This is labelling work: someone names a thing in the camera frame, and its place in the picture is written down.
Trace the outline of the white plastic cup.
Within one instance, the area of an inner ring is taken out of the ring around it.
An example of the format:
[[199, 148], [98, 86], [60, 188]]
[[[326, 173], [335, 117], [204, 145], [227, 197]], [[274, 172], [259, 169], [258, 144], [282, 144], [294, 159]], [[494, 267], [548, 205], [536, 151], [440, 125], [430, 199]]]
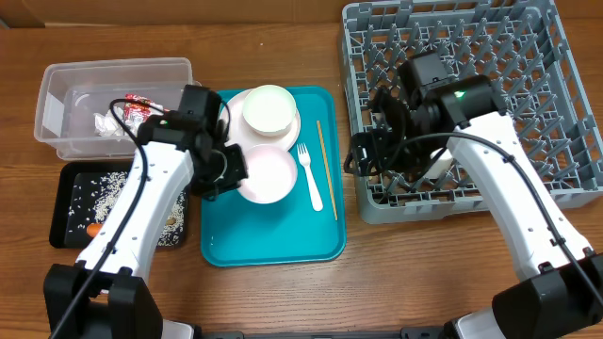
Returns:
[[453, 156], [446, 148], [440, 148], [430, 154], [430, 162], [423, 177], [426, 179], [438, 179], [446, 173], [453, 162]]

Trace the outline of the pink bowl with food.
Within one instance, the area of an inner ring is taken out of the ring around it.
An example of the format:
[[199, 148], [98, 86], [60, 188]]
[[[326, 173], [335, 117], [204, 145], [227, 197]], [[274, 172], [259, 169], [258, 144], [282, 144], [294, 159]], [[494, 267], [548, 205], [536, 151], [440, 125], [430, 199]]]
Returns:
[[249, 202], [271, 204], [285, 198], [297, 182], [293, 156], [276, 146], [257, 145], [244, 153], [248, 177], [241, 181], [239, 194]]

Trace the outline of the red ketchup packet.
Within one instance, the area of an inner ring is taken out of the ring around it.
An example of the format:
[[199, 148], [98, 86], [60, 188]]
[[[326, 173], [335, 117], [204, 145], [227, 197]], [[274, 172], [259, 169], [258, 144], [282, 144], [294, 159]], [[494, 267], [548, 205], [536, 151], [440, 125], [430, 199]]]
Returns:
[[166, 111], [163, 105], [137, 94], [128, 93], [125, 99], [129, 100], [129, 103], [123, 107], [123, 118], [133, 133], [136, 133], [151, 115], [160, 115]]

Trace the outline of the white napkin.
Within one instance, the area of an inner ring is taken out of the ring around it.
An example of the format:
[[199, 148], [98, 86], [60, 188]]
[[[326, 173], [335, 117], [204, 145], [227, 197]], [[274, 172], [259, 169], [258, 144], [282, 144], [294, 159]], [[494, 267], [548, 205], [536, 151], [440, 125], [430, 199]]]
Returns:
[[95, 132], [100, 137], [121, 137], [125, 135], [123, 128], [114, 118], [110, 110], [105, 115], [94, 113]]

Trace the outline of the rice and nuts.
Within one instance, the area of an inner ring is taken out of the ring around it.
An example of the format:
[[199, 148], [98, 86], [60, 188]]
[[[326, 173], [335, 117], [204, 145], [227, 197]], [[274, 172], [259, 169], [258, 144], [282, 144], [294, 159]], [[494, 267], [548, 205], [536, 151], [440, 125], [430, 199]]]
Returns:
[[[83, 249], [92, 240], [86, 233], [91, 223], [105, 223], [127, 179], [126, 171], [84, 172], [74, 177], [67, 207], [64, 245]], [[159, 237], [159, 248], [175, 248], [185, 239], [188, 193], [183, 190], [169, 214]]]

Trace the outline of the orange carrot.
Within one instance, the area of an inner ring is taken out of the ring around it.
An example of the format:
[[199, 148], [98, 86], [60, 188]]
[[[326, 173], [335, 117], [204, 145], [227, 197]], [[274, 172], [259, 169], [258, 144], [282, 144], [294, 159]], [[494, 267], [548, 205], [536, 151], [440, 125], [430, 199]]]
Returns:
[[91, 223], [87, 226], [86, 233], [90, 237], [95, 237], [100, 232], [102, 227], [103, 225], [101, 223]]

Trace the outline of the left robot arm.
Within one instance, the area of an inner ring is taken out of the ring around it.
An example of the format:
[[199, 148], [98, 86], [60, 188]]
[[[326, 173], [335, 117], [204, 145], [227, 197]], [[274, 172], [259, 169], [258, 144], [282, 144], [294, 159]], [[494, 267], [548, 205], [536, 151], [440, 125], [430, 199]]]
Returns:
[[156, 245], [180, 193], [214, 201], [248, 176], [228, 144], [229, 107], [217, 92], [183, 89], [175, 110], [152, 108], [136, 132], [124, 187], [99, 233], [71, 266], [54, 264], [43, 294], [54, 338], [199, 338], [197, 325], [169, 321], [147, 286]]

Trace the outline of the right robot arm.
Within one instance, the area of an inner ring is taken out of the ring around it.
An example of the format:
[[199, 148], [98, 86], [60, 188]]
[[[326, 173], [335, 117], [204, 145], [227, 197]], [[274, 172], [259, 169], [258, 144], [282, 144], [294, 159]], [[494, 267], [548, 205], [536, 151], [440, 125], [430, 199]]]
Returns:
[[424, 52], [398, 69], [399, 97], [379, 88], [382, 129], [353, 135], [344, 170], [426, 174], [450, 152], [475, 183], [513, 257], [517, 285], [450, 320], [443, 338], [559, 338], [602, 319], [602, 256], [565, 218], [525, 154], [489, 77], [450, 77]]

